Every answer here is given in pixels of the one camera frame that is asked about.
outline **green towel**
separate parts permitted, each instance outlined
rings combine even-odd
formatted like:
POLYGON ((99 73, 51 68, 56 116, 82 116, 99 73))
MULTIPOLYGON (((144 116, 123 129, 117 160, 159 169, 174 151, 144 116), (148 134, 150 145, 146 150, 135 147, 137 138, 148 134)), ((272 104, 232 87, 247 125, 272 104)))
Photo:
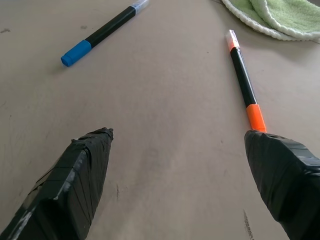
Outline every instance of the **green towel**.
POLYGON ((320 38, 320 7, 307 0, 222 0, 242 22, 279 40, 320 38))

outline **orange marker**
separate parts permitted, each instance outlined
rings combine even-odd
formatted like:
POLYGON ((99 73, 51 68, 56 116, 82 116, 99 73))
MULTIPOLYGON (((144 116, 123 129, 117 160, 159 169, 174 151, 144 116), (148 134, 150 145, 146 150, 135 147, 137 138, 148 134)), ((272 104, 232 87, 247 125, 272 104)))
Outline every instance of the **orange marker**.
POLYGON ((253 130, 266 133, 267 128, 265 125, 265 121, 262 116, 261 109, 257 103, 248 71, 245 66, 244 58, 242 57, 240 46, 236 34, 233 30, 228 31, 226 40, 228 42, 230 55, 232 58, 236 76, 238 78, 251 128, 253 130))

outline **blue marker cap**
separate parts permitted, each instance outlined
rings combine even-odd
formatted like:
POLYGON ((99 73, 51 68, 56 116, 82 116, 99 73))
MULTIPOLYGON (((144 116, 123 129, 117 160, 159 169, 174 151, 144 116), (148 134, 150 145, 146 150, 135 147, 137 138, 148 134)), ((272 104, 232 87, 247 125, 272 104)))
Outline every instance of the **blue marker cap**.
POLYGON ((61 61, 67 67, 70 67, 92 49, 90 42, 82 40, 61 57, 61 61))

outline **marker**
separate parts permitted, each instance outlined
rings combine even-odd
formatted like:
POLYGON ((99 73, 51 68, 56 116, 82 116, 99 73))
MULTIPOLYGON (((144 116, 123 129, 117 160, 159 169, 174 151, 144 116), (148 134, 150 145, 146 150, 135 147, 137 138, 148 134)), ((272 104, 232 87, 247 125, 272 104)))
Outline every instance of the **marker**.
POLYGON ((253 87, 250 82, 248 71, 245 66, 244 58, 240 51, 240 46, 233 30, 229 30, 226 34, 226 40, 229 46, 230 55, 238 78, 242 97, 246 107, 251 128, 260 132, 267 132, 261 109, 257 103, 253 87))
POLYGON ((84 55, 97 46, 102 40, 112 34, 115 30, 120 28, 123 24, 132 19, 135 15, 141 12, 149 3, 149 0, 139 0, 136 3, 129 6, 127 9, 118 14, 115 18, 102 26, 96 32, 91 34, 85 40, 79 42, 71 50, 61 57, 62 63, 70 67, 84 55))

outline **orange marker cap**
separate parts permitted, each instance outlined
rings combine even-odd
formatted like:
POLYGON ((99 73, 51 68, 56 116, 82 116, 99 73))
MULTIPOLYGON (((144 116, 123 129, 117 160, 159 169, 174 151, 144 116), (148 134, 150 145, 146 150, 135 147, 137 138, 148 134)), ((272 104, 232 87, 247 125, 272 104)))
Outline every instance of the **orange marker cap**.
POLYGON ((260 132, 267 132, 264 117, 258 104, 250 104, 246 108, 246 113, 248 115, 251 128, 260 132))

